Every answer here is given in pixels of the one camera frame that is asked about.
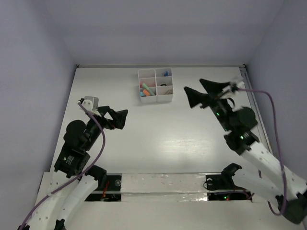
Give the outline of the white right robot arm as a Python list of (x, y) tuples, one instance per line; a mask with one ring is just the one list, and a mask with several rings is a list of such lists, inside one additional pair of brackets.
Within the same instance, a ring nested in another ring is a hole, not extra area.
[(224, 136), (229, 149), (249, 161), (266, 179), (246, 172), (242, 166), (231, 163), (218, 175), (209, 176), (204, 187), (210, 191), (225, 189), (247, 189), (261, 196), (269, 207), (278, 208), (277, 216), (300, 224), (307, 216), (307, 182), (289, 170), (261, 143), (252, 132), (257, 126), (255, 112), (249, 107), (234, 109), (233, 96), (245, 91), (243, 80), (214, 82), (200, 79), (205, 89), (201, 93), (184, 87), (190, 108), (209, 107), (218, 122), (227, 132)]

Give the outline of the grey eraser block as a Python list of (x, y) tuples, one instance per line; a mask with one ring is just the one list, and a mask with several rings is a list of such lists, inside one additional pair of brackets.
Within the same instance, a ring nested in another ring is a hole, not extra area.
[(173, 94), (173, 90), (168, 90), (165, 92), (165, 95), (171, 95), (171, 94)]

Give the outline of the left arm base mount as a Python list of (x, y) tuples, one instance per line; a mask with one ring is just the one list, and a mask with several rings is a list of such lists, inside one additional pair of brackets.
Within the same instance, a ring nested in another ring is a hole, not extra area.
[(122, 174), (108, 174), (99, 166), (92, 166), (86, 175), (98, 180), (98, 187), (86, 198), (87, 202), (120, 202)]

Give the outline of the green highlighter cap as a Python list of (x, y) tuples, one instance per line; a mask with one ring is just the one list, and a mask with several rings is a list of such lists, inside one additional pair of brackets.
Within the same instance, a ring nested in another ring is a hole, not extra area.
[(142, 87), (146, 90), (150, 89), (150, 87), (148, 87), (145, 83), (142, 84)]

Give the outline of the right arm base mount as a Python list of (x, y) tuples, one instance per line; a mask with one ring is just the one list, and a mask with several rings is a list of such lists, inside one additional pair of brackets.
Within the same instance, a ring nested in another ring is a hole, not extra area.
[(248, 193), (245, 188), (236, 186), (233, 177), (242, 167), (236, 163), (226, 166), (220, 174), (209, 174), (203, 182), (203, 188), (214, 191), (215, 196), (224, 195), (224, 200), (230, 200), (232, 194), (243, 194), (246, 200), (252, 201), (253, 193)]

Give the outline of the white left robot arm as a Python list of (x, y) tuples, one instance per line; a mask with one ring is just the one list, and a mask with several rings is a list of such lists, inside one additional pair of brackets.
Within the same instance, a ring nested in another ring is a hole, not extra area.
[(97, 160), (88, 164), (88, 151), (99, 136), (105, 136), (104, 129), (123, 129), (128, 111), (97, 107), (89, 100), (78, 104), (90, 119), (67, 125), (47, 193), (19, 226), (21, 230), (66, 229), (90, 193), (107, 186), (106, 170), (95, 164)]

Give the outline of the orange highlighter cap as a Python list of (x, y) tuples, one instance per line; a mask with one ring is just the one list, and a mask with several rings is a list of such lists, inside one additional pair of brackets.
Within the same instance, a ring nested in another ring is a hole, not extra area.
[(142, 91), (145, 96), (150, 96), (150, 93), (147, 90)]

